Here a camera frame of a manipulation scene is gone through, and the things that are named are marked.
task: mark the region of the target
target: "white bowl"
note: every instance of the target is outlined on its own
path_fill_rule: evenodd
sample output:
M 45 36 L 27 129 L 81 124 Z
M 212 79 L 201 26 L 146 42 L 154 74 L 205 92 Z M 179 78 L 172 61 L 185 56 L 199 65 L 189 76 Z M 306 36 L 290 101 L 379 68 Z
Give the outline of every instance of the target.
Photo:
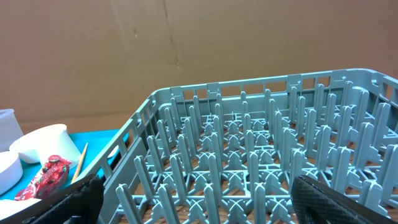
M 78 164 L 80 152 L 67 133 L 67 126 L 54 124 L 16 140 L 10 151 L 18 152 L 26 163 L 40 162 L 44 165 L 52 155 L 58 155 L 72 161 L 70 168 Z
M 0 152 L 0 195 L 22 177 L 22 166 L 16 152 Z

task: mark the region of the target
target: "wooden stick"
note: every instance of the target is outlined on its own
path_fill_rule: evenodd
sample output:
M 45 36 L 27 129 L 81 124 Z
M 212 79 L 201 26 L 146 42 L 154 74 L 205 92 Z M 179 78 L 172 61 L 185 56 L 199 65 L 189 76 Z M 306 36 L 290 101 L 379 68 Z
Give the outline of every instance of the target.
M 86 146 L 85 146 L 85 148 L 83 150 L 83 153 L 80 156 L 79 164 L 76 167 L 76 172 L 75 172 L 75 175 L 72 178 L 71 184 L 73 184 L 76 181 L 77 177 L 80 174 L 81 167 L 83 166 L 83 161 L 85 160 L 85 157 L 86 157 L 87 147 L 88 147 L 88 143 L 86 143 Z

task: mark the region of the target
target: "white container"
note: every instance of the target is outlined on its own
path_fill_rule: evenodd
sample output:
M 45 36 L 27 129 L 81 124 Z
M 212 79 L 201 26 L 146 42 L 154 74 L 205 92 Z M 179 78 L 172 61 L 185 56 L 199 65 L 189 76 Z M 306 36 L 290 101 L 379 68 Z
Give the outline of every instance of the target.
M 16 140 L 10 146 L 10 151 L 20 154 L 23 161 L 27 163 L 40 162 L 44 165 L 52 155 L 58 155 L 69 159 L 75 167 L 80 158 L 80 152 L 67 133 L 67 126 L 54 124 L 36 131 Z
M 0 110 L 0 152 L 8 151 L 10 145 L 23 135 L 14 110 Z
M 22 177 L 22 165 L 16 152 L 0 152 L 0 195 Z

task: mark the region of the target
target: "blue mat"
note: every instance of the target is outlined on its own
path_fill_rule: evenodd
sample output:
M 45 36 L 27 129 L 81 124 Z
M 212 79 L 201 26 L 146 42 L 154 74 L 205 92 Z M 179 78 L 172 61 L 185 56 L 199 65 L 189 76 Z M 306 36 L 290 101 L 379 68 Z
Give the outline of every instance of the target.
M 83 171 L 88 166 L 88 164 L 90 164 L 90 162 L 105 147 L 105 145 L 110 142 L 112 137 L 118 131 L 119 131 L 118 129 L 113 129 L 113 130 L 92 131 L 92 132 L 86 132 L 86 133 L 69 134 L 70 138 L 75 143 L 76 147 L 79 149 L 80 152 L 83 152 L 86 143 L 88 143 L 86 157 L 85 157 L 85 160 L 83 163 L 83 167 L 81 168 L 81 171 Z M 124 137 L 124 142 L 127 141 L 128 137 L 129 136 L 127 134 Z M 117 153 L 113 157 L 108 159 L 109 164 L 111 164 L 114 161 L 116 155 L 117 155 Z M 33 179 L 33 177 L 36 175 L 36 173 L 41 168 L 40 163 L 27 164 L 21 160 L 21 164 L 22 164 L 22 168 L 24 170 L 24 173 L 22 174 L 21 179 L 11 189 L 9 189 L 7 192 L 4 192 L 2 195 L 0 195 L 0 200 L 1 199 L 14 199 L 14 197 L 18 194 L 18 192 L 20 190 L 22 190 L 28 186 L 29 182 Z M 71 169 L 69 171 L 68 180 L 66 181 L 66 183 L 63 185 L 62 188 L 65 188 L 68 185 L 70 185 L 70 182 L 72 181 L 75 171 L 76 171 L 76 167 L 74 167 L 73 169 Z M 100 177 L 102 177 L 103 176 L 102 169 L 100 169 L 97 174 Z

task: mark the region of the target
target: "brown cardboard backdrop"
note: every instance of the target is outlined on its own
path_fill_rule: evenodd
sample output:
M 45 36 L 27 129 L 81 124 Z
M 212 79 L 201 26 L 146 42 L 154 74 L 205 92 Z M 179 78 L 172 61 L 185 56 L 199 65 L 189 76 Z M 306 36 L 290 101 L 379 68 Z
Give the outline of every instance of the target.
M 397 11 L 364 0 L 4 0 L 0 108 L 24 127 L 130 114 L 167 86 L 354 67 L 398 77 Z

